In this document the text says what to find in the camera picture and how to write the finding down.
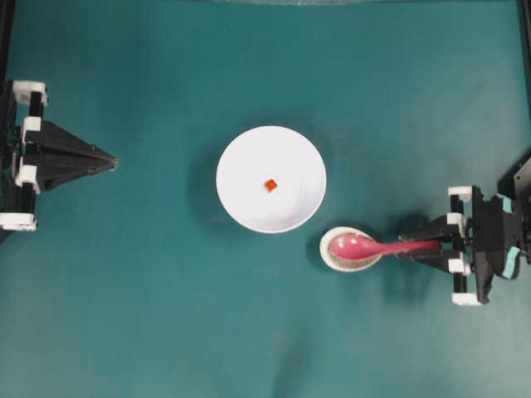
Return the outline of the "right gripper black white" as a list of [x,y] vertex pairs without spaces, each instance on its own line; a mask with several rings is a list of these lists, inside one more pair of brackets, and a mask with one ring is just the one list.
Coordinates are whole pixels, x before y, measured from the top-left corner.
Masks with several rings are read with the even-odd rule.
[[472,186],[455,186],[447,189],[450,211],[426,226],[413,232],[399,235],[400,241],[439,240],[451,242],[451,250],[418,250],[399,254],[397,257],[412,260],[447,272],[453,278],[451,302],[457,306],[481,306],[477,293],[469,290],[474,282],[474,270],[470,254],[469,232]]

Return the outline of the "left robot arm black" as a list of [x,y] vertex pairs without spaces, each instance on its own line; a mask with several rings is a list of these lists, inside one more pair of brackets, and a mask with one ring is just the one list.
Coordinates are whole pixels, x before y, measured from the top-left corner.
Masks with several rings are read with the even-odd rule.
[[37,196],[116,169],[119,159],[44,119],[46,84],[7,78],[15,13],[1,2],[1,240],[38,227]]

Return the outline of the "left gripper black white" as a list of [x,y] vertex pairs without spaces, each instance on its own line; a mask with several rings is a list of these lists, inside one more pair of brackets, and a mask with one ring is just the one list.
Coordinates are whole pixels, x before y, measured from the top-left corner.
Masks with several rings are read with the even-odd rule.
[[[1,230],[35,231],[37,196],[114,170],[117,158],[43,119],[46,85],[9,80],[1,92]],[[41,149],[69,155],[46,155]]]

